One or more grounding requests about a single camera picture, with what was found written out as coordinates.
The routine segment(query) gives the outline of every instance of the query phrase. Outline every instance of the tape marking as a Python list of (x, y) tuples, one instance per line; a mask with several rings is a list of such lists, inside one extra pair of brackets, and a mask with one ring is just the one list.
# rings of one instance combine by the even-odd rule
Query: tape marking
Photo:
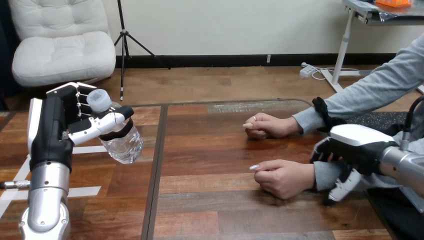
[[(89, 154), (89, 153), (103, 153), (103, 152), (107, 152), (106, 148), (103, 145), (74, 147), (72, 151), (73, 154)], [(20, 167), (13, 181), (24, 180), (28, 176), (28, 174), (30, 173), (30, 160), (31, 160), (31, 157), (28, 154), (26, 156), (25, 162)], [(75, 196), (73, 197), (84, 197), (85, 195), (82, 195), (82, 194), (94, 194), (96, 190), (95, 188), (98, 188), (97, 192), (95, 193), (95, 195), (97, 195), (99, 193), (100, 186), (71, 188), (69, 189), (68, 197), (72, 197), (70, 196), (72, 189), (74, 189), (72, 191), (75, 192), (73, 193), (75, 194)], [(8, 209), (12, 200), (16, 200), (16, 198), (21, 199), (22, 196), (25, 195), (25, 193), (23, 192), (26, 192), (26, 197), (23, 198), (25, 200), (28, 198), (28, 191), (18, 191), (18, 189), (7, 189), (6, 191), (3, 192), (3, 194), (1, 194), (0, 219), (2, 218), (3, 214), (6, 212), (6, 209)]]

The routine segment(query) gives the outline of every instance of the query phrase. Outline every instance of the desk leg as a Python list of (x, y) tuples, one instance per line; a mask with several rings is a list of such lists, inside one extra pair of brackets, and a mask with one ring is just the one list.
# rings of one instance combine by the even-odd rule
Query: desk leg
[(349, 18), (347, 20), (343, 39), (341, 40), (340, 50), (338, 51), (337, 62), (335, 63), (333, 75), (331, 75), (329, 71), (322, 71), (325, 79), (336, 92), (343, 90), (343, 88), (338, 84), (338, 81), (340, 72), (342, 70), (343, 60), (345, 59), (346, 50), (348, 49), (349, 38), (351, 37), (352, 24), (354, 22), (355, 14), (356, 11), (352, 9), (349, 10)]

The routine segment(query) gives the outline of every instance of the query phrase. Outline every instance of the tripod stand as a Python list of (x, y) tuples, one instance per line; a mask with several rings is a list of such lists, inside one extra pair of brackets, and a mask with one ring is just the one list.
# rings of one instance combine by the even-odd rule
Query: tripod stand
[(128, 51), (127, 36), (130, 39), (132, 39), (136, 44), (140, 45), (140, 47), (142, 47), (144, 50), (146, 50), (153, 57), (153, 59), (158, 59), (168, 69), (171, 69), (171, 68), (165, 62), (163, 62), (158, 56), (154, 55), (153, 52), (149, 51), (145, 46), (143, 46), (139, 41), (137, 41), (133, 36), (131, 36), (131, 34), (127, 30), (125, 30), (124, 17), (122, 15), (121, 0), (118, 0), (118, 9), (119, 9), (119, 18), (120, 18), (120, 25), (122, 27), (122, 31), (119, 33), (119, 37), (116, 40), (114, 45), (116, 46), (119, 40), (122, 39), (122, 66), (121, 66), (121, 75), (120, 75), (120, 100), (122, 101), (124, 100), (124, 72), (126, 70), (124, 66), (125, 59), (129, 61), (132, 58)]

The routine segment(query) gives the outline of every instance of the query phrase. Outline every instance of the bottle cap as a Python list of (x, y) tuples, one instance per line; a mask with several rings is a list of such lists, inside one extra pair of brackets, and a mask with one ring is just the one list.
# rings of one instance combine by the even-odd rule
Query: bottle cap
[(87, 103), (90, 105), (91, 110), (97, 113), (108, 110), (112, 105), (108, 92), (103, 89), (96, 89), (90, 92), (87, 96)]

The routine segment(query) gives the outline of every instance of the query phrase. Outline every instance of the robotic arm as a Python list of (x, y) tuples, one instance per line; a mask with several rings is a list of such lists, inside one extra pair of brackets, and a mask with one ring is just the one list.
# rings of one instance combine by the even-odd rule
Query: robotic arm
[(33, 98), (28, 119), (30, 181), (1, 182), (0, 189), (29, 188), (29, 207), (19, 222), (22, 239), (65, 240), (70, 233), (68, 193), (73, 147), (110, 131), (134, 114), (129, 106), (90, 117), (94, 86), (67, 83)]
[(335, 182), (325, 205), (341, 201), (360, 183), (363, 176), (389, 176), (405, 187), (403, 193), (420, 213), (424, 197), (424, 155), (408, 151), (411, 122), (418, 98), (407, 114), (400, 145), (380, 131), (356, 124), (334, 126), (329, 137), (318, 142), (311, 156), (315, 161), (344, 161), (344, 171)]

